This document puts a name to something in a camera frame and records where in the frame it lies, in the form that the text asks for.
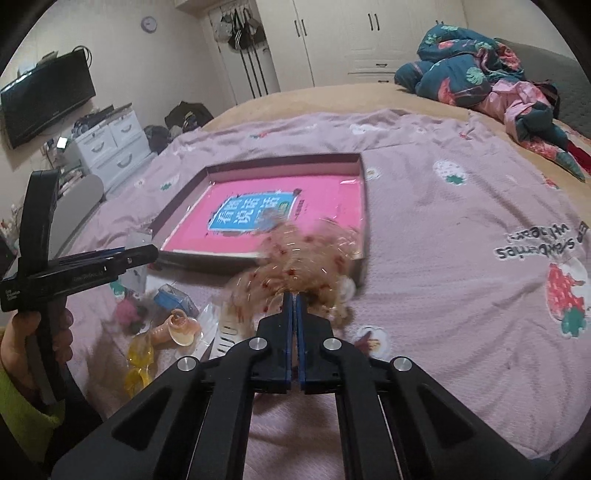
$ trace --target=television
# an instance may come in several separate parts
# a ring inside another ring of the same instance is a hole
[[[10,144],[27,143],[95,95],[84,51],[42,63],[0,91]]]

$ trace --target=green sleeve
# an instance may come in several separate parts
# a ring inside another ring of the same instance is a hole
[[[18,392],[0,367],[0,414],[29,460],[41,463],[53,431],[64,420],[65,404],[59,402],[48,407],[47,414],[41,413]]]

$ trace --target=drawer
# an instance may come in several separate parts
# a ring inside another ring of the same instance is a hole
[[[133,170],[138,162],[141,162],[150,153],[148,139],[142,132],[132,140],[117,155],[113,155],[105,161],[97,163],[90,170],[98,175],[105,184],[105,191],[109,190],[119,176],[125,176],[127,170]]]
[[[376,59],[349,59],[349,73],[396,73],[404,61],[401,60],[376,60]]]
[[[143,132],[142,127],[138,122],[138,118],[133,111],[117,117],[109,123],[109,128],[111,129],[115,143],[117,143],[119,147],[123,147],[140,132]]]
[[[393,73],[349,73],[348,83],[391,83],[394,84]]]
[[[107,126],[85,135],[77,142],[82,161],[91,167],[99,160],[112,156],[117,151],[117,145]]]

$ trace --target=floral blanket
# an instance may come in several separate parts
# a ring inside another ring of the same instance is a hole
[[[420,61],[398,69],[397,84],[418,96],[496,118],[519,145],[584,181],[566,133],[553,123],[552,104],[525,81],[510,48],[466,28],[437,25],[427,32],[417,54]]]

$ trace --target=pink bedsheet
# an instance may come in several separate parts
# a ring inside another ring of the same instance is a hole
[[[371,245],[352,301],[353,339],[380,327],[406,355],[525,455],[569,440],[591,406],[589,233],[566,195],[478,121],[404,112],[316,114],[182,135],[108,201],[73,251],[123,245],[206,165],[363,152]],[[198,306],[223,277],[165,271]],[[109,286],[75,295],[72,373],[105,416],[122,391],[129,339]],[[160,371],[172,352],[158,358]],[[255,402],[245,478],[343,477],[329,396]]]

